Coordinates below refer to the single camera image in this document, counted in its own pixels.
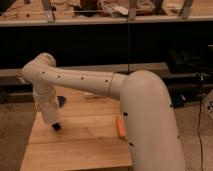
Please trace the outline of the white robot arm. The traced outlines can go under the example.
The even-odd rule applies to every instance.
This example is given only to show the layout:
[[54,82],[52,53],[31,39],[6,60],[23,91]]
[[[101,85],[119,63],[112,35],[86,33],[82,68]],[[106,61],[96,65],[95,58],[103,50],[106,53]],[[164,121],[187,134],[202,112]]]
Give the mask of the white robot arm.
[[24,65],[22,75],[33,86],[46,124],[59,122],[57,85],[111,97],[121,105],[134,171],[186,171],[172,101],[157,74],[62,69],[51,54],[41,53]]

